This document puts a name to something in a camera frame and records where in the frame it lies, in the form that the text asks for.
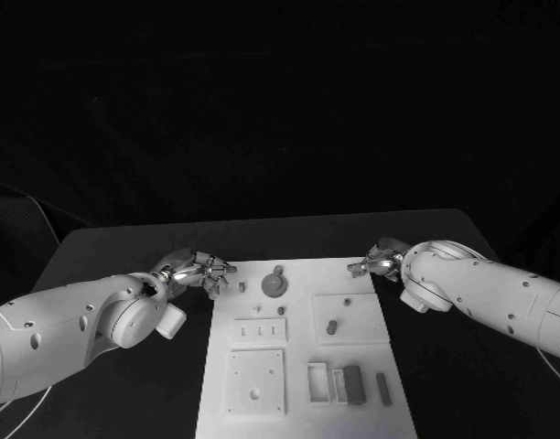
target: table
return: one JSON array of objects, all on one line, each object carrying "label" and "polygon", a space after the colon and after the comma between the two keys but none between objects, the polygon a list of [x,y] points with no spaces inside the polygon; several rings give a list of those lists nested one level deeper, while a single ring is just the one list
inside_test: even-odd
[{"label": "table", "polygon": [[[456,209],[117,227],[68,236],[35,291],[146,271],[188,246],[228,261],[360,257],[381,236],[458,241],[498,261]],[[535,349],[456,308],[417,314],[399,300],[400,285],[373,280],[419,437],[560,437],[560,380]],[[53,387],[12,437],[195,436],[213,302],[190,289],[174,303],[188,314],[177,337],[153,332],[132,349],[103,354]],[[0,413],[8,432],[30,412],[12,405]]]}]

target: black table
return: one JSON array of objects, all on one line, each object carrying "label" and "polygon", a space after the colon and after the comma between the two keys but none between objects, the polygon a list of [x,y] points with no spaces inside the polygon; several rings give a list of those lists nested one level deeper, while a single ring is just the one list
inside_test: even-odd
[{"label": "black table", "polygon": [[[228,261],[361,257],[381,236],[412,244],[458,241],[498,261],[456,209],[117,227],[70,235],[35,291],[148,271],[185,247]],[[560,438],[560,380],[535,349],[456,308],[448,315],[416,313],[399,300],[401,285],[378,276],[373,281],[419,437]],[[177,337],[166,340],[155,331],[132,349],[103,354],[53,387],[12,437],[195,437],[213,302],[195,288],[174,303],[188,314]],[[5,410],[4,430],[18,425],[40,396]]]}]

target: dark background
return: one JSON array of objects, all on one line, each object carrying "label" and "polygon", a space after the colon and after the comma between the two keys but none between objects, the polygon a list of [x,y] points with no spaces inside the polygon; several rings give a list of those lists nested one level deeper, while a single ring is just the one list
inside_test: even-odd
[{"label": "dark background", "polygon": [[458,208],[560,280],[560,2],[0,4],[5,195],[61,238]]}]

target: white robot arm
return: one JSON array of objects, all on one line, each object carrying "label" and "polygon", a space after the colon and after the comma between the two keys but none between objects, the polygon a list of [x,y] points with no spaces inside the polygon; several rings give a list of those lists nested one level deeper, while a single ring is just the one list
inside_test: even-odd
[{"label": "white robot arm", "polygon": [[172,339],[185,321],[168,303],[187,285],[215,299],[237,267],[215,256],[171,253],[151,273],[122,274],[25,295],[0,306],[0,402],[45,390],[96,357],[132,348],[153,329]]},{"label": "white robot arm", "polygon": [[410,246],[381,239],[352,276],[373,272],[404,283],[403,302],[420,313],[452,306],[510,337],[560,357],[560,283],[489,261],[452,241]]}]

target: white platform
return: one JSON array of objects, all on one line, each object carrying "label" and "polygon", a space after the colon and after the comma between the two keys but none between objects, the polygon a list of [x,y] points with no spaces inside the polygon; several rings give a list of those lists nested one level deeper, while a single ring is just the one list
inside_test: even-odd
[{"label": "white platform", "polygon": [[[239,267],[239,273],[228,276],[230,286],[214,303],[197,439],[417,437],[384,321],[371,322],[375,334],[381,335],[371,339],[373,344],[322,346],[318,342],[313,296],[339,294],[344,301],[344,297],[352,297],[350,294],[375,293],[370,276],[352,278],[347,270],[348,264],[360,262],[361,259],[363,257],[233,263]],[[270,298],[262,292],[260,283],[264,276],[273,272],[276,265],[285,268],[288,292],[282,297]],[[240,282],[246,282],[244,293],[240,292]],[[279,306],[286,308],[282,316],[277,314]],[[285,340],[275,340],[269,345],[234,343],[234,320],[266,318],[286,319],[288,343],[283,343]],[[234,416],[227,411],[227,405],[233,404],[227,402],[243,398],[243,395],[247,396],[250,390],[241,389],[240,396],[233,394],[240,386],[227,378],[228,373],[236,374],[228,361],[233,359],[233,351],[253,350],[285,351],[285,406],[273,415]],[[309,401],[308,363],[328,365],[332,392],[328,405],[315,405]],[[344,369],[348,365],[358,365],[363,369],[367,397],[364,405],[335,403],[334,369]],[[384,406],[381,403],[377,382],[380,372],[387,379],[393,397],[391,406]],[[250,382],[247,380],[257,380],[256,374],[252,379],[244,379]],[[267,397],[266,386],[270,387],[270,384],[262,384],[260,396],[257,395],[257,401],[262,402]]]}]

